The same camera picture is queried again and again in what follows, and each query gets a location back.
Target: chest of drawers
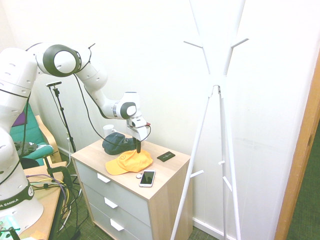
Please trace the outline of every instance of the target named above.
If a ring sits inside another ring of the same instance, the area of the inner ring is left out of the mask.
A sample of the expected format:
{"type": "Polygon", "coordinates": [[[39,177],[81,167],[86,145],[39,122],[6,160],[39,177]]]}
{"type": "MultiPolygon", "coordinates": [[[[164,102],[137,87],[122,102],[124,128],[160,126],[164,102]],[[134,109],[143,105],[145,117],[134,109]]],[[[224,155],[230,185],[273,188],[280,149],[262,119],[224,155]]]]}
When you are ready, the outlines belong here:
{"type": "MultiPolygon", "coordinates": [[[[174,226],[190,157],[142,142],[156,171],[151,188],[139,187],[138,173],[110,175],[105,167],[117,155],[108,155],[99,140],[71,155],[92,222],[115,240],[169,240],[174,226]],[[162,162],[158,156],[175,157],[162,162]]],[[[188,188],[176,240],[187,240],[193,230],[192,181],[188,188]]]]}

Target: wooden door frame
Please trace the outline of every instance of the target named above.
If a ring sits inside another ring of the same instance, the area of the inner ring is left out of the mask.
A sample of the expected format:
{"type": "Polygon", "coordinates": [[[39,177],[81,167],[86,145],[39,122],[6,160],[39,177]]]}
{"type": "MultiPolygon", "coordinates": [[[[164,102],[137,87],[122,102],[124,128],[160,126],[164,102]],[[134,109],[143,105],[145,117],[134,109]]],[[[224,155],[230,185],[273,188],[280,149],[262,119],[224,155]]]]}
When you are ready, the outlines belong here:
{"type": "Polygon", "coordinates": [[[274,240],[286,240],[320,119],[320,52],[293,155],[274,240]]]}

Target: phone screen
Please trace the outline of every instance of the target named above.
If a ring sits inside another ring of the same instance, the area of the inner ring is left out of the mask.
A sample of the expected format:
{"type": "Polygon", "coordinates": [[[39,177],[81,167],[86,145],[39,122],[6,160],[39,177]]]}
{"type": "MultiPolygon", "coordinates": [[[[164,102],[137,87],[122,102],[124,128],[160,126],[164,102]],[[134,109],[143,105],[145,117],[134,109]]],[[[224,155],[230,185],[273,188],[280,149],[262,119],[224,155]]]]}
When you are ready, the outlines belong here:
{"type": "Polygon", "coordinates": [[[142,175],[140,184],[152,184],[154,175],[155,175],[154,171],[145,171],[142,175]]]}

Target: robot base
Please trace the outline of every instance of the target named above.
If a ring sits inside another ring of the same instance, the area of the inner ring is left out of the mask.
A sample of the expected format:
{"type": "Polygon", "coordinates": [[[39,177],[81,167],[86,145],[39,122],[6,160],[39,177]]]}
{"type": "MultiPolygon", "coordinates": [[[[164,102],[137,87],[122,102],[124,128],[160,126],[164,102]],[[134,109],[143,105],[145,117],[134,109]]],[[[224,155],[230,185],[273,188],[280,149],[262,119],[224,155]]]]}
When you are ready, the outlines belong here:
{"type": "MultiPolygon", "coordinates": [[[[35,224],[44,212],[44,206],[33,197],[31,200],[24,200],[14,207],[0,211],[0,230],[13,227],[20,235],[24,230],[35,224]]],[[[0,240],[10,240],[6,237],[8,232],[0,236],[0,240]]]]}

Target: black card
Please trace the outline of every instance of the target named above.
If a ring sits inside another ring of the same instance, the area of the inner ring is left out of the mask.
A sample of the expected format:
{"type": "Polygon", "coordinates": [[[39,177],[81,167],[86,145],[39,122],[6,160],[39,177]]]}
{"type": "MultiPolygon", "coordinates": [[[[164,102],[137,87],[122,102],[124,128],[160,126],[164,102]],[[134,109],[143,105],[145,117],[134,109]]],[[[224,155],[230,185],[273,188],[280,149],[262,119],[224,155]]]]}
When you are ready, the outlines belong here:
{"type": "Polygon", "coordinates": [[[165,161],[173,158],[174,156],[175,155],[172,152],[168,151],[168,152],[158,156],[157,159],[160,159],[162,162],[165,162],[165,161]]]}

